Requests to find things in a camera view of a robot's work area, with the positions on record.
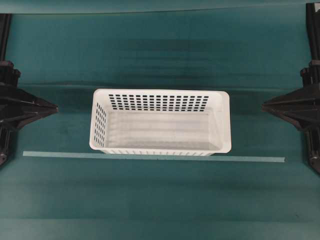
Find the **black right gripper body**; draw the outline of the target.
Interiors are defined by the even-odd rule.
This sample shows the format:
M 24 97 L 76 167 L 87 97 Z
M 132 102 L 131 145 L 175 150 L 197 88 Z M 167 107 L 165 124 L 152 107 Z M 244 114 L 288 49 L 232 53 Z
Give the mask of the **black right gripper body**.
M 284 112 L 303 132 L 320 126 L 320 87 L 305 86 L 285 95 Z

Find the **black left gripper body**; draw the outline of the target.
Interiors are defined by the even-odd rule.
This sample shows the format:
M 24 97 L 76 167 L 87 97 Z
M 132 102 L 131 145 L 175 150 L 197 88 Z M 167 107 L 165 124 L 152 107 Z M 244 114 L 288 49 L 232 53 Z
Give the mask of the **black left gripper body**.
M 37 98 L 16 87 L 0 86 L 0 125 L 9 130 L 20 130 L 36 121 Z

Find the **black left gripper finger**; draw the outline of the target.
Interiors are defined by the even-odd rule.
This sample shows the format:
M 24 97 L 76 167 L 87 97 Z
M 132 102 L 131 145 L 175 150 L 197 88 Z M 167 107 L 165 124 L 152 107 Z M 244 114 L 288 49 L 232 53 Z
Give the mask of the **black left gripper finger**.
M 25 94 L 27 103 L 25 103 L 24 106 L 29 110 L 58 110 L 56 104 L 37 97 L 27 91 L 25 91 Z
M 48 116 L 54 115 L 54 114 L 58 113 L 58 111 L 59 111 L 58 109 L 49 109 L 46 111 L 35 112 L 35 115 L 30 116 L 24 120 L 24 125 L 26 126 L 30 123 L 37 121 L 37 120 L 41 120 L 41 119 L 44 119 Z

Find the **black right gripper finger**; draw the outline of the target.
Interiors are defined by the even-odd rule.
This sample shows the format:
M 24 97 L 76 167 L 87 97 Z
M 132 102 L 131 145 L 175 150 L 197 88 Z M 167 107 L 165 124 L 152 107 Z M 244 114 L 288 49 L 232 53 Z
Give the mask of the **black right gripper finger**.
M 292 110 L 295 106 L 295 94 L 293 92 L 273 97 L 265 101 L 262 110 Z
M 293 120 L 290 117 L 288 117 L 282 113 L 273 111 L 272 109 L 266 109 L 266 108 L 263 108 L 262 111 L 269 113 L 269 114 L 273 115 L 274 117 L 279 118 L 279 119 L 291 124 L 292 126 L 295 126 Z

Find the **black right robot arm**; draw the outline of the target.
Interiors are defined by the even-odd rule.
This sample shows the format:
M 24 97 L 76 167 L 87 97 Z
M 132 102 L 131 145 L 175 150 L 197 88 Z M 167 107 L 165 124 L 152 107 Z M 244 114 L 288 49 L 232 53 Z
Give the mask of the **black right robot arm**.
M 306 29 L 311 53 L 308 67 L 300 71 L 303 87 L 277 96 L 261 109 L 292 124 L 306 136 L 308 165 L 320 172 L 320 4 L 306 4 Z

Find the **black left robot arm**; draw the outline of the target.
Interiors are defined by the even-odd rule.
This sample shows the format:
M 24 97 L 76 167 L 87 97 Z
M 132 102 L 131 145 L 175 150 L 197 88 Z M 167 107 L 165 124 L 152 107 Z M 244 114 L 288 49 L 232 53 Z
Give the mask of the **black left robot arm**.
M 11 133 L 58 112 L 58 106 L 18 88 L 21 72 L 5 60 L 12 14 L 0 15 L 0 164 L 8 161 Z

